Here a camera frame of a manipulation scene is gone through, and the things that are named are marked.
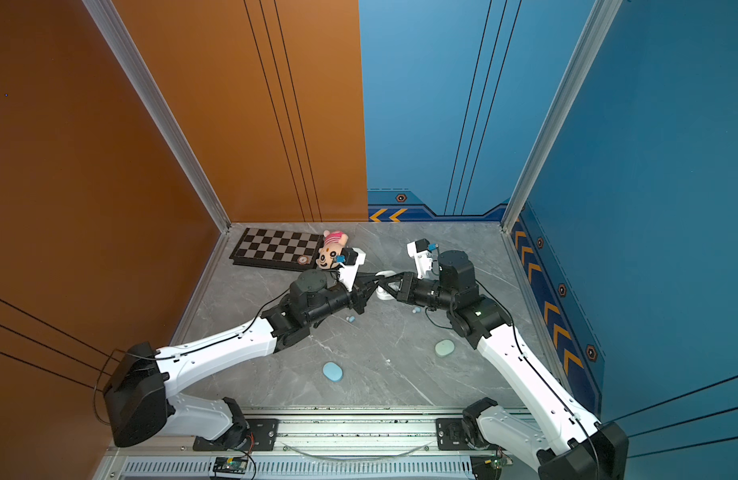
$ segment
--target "light blue oval object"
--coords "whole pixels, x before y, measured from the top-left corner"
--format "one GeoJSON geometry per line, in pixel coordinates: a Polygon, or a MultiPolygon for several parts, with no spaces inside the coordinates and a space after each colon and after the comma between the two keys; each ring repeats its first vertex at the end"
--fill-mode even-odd
{"type": "Polygon", "coordinates": [[[333,382],[339,382],[342,379],[342,369],[334,362],[326,362],[324,364],[324,375],[333,382]]]}
{"type": "Polygon", "coordinates": [[[451,340],[441,340],[436,344],[436,355],[447,356],[454,351],[454,342],[451,340]]]}

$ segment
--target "checkered pattern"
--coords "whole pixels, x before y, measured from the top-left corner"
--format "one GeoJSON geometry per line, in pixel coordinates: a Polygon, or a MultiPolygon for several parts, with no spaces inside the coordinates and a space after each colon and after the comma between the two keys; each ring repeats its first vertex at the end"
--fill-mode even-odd
{"type": "Polygon", "coordinates": [[[314,255],[322,239],[322,235],[316,234],[248,228],[231,258],[241,265],[268,266],[262,265],[259,260],[269,260],[270,268],[286,269],[285,264],[297,266],[296,270],[302,270],[303,266],[312,268],[314,255]]]}

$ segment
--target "plush toy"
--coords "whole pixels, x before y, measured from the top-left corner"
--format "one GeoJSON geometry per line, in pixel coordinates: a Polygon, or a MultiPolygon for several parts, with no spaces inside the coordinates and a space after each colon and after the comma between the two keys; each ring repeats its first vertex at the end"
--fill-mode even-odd
{"type": "Polygon", "coordinates": [[[324,232],[324,246],[318,250],[316,264],[318,268],[329,270],[334,266],[335,257],[342,253],[342,247],[347,245],[347,235],[342,232],[324,232]]]}

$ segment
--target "metal corner post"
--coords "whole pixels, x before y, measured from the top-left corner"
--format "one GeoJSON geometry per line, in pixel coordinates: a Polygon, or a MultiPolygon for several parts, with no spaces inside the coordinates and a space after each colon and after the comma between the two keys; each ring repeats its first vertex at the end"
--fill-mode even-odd
{"type": "Polygon", "coordinates": [[[201,202],[209,212],[211,219],[220,229],[220,232],[228,231],[230,218],[225,213],[225,208],[220,203],[214,188],[211,187],[209,178],[206,177],[199,160],[195,157],[195,153],[185,138],[185,134],[182,133],[172,110],[169,109],[164,96],[144,63],[142,55],[139,54],[132,37],[126,30],[123,20],[115,10],[112,0],[83,0],[83,2],[108,46],[121,64],[121,68],[123,68],[129,81],[132,82],[134,90],[137,91],[145,108],[148,109],[150,116],[161,131],[161,135],[163,135],[169,148],[172,149],[172,153],[182,166],[182,170],[193,185],[195,192],[201,198],[201,202]]]}
{"type": "Polygon", "coordinates": [[[521,170],[513,195],[510,196],[510,202],[501,222],[503,231],[510,232],[513,224],[516,223],[519,212],[529,197],[529,192],[548,158],[550,149],[554,146],[561,126],[566,120],[566,115],[572,108],[577,93],[585,81],[590,66],[596,59],[596,54],[604,42],[622,1],[596,0],[591,9],[583,33],[580,34],[580,40],[577,41],[572,53],[572,58],[566,65],[566,71],[556,90],[556,96],[550,104],[543,126],[537,134],[532,151],[529,152],[527,163],[521,170]]]}

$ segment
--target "blue soap bar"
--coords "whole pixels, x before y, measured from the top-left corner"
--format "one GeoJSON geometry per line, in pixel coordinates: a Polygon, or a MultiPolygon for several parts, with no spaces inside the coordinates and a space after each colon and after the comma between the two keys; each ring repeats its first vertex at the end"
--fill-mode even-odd
{"type": "Polygon", "coordinates": [[[339,382],[342,379],[342,369],[334,362],[326,362],[324,364],[324,375],[333,382],[339,382]]]}

